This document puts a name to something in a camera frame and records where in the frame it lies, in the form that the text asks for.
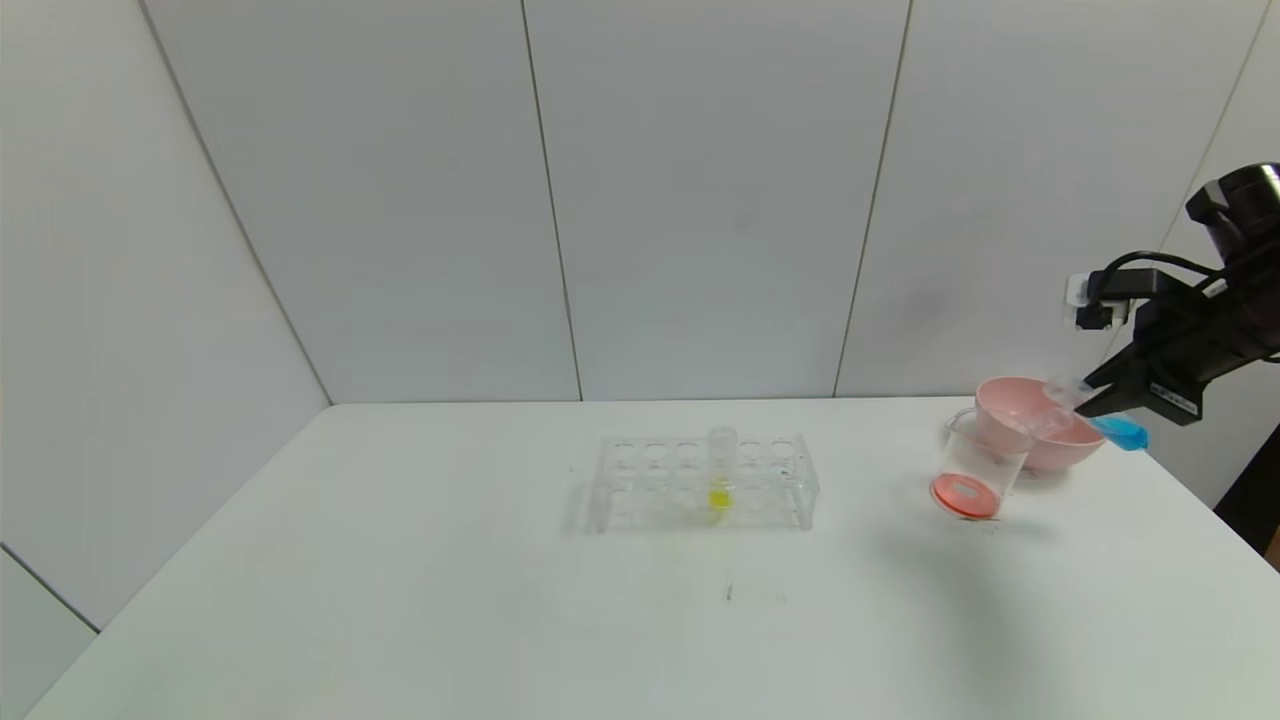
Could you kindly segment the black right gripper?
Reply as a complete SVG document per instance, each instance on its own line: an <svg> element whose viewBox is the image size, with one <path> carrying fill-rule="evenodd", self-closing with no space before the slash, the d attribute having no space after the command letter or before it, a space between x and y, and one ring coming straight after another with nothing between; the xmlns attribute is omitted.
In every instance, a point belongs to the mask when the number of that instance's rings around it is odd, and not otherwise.
<svg viewBox="0 0 1280 720"><path fill-rule="evenodd" d="M1151 409L1187 427L1203 418L1210 383L1263 359L1266 311L1258 304L1153 300L1138 310L1133 345L1083 377L1085 398L1074 410L1097 418Z"/></svg>

